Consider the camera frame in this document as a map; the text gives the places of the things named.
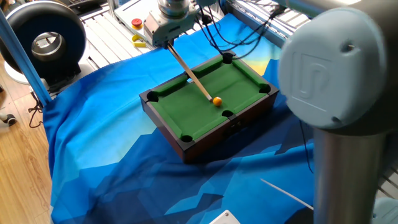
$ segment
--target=blue pole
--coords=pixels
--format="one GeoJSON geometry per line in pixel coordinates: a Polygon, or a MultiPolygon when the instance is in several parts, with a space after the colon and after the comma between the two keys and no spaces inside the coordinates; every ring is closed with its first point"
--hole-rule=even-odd
{"type": "Polygon", "coordinates": [[[8,24],[6,17],[2,12],[0,13],[0,37],[7,46],[12,57],[14,57],[14,60],[17,62],[19,68],[22,70],[43,106],[50,103],[51,97],[48,91],[45,89],[39,75],[32,65],[32,62],[30,62],[25,50],[22,48],[21,43],[19,43],[17,36],[8,24]]]}

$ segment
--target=blue cloth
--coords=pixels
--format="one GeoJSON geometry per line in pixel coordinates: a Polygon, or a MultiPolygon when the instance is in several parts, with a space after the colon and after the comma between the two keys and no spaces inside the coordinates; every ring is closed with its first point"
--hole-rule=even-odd
{"type": "MultiPolygon", "coordinates": [[[[252,31],[232,15],[220,25],[229,40],[252,31]]],[[[175,48],[190,67],[217,54],[201,32],[179,38],[175,48]]],[[[262,39],[257,49],[246,62],[268,57],[264,78],[278,86],[274,46],[262,39]]],[[[209,223],[226,209],[241,223],[284,223],[303,208],[260,179],[312,204],[298,119],[282,95],[270,114],[203,155],[206,163],[181,162],[138,94],[182,72],[158,49],[95,71],[44,108],[54,223],[209,223]]],[[[311,141],[307,148],[311,155],[311,141]]]]}

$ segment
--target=cue stick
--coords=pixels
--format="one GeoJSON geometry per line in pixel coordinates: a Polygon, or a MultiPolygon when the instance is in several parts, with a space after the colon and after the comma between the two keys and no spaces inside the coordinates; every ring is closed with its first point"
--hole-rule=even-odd
{"type": "Polygon", "coordinates": [[[205,87],[199,82],[199,79],[193,74],[191,69],[188,67],[188,65],[182,60],[181,56],[177,53],[177,51],[174,49],[173,45],[168,44],[167,48],[169,48],[169,51],[172,53],[172,55],[175,57],[175,59],[180,63],[180,65],[184,68],[185,72],[188,74],[188,76],[193,80],[193,82],[199,87],[200,91],[206,96],[206,98],[212,102],[213,98],[210,96],[210,94],[206,91],[205,87]]]}

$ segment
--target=chair wheel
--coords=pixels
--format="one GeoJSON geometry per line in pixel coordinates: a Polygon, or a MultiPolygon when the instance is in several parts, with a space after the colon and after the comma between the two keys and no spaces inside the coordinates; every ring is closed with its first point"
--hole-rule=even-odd
{"type": "Polygon", "coordinates": [[[4,123],[8,124],[8,126],[12,126],[17,123],[17,119],[12,114],[7,114],[7,120],[3,121],[4,123]]]}

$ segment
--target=miniature pool table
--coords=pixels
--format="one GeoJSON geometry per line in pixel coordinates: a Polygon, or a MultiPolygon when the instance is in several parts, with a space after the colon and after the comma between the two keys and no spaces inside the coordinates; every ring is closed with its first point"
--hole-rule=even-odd
{"type": "Polygon", "coordinates": [[[140,94],[142,107],[177,154],[190,163],[272,108],[278,89],[242,60],[221,55],[192,69],[221,106],[209,102],[183,73],[140,94]]]}

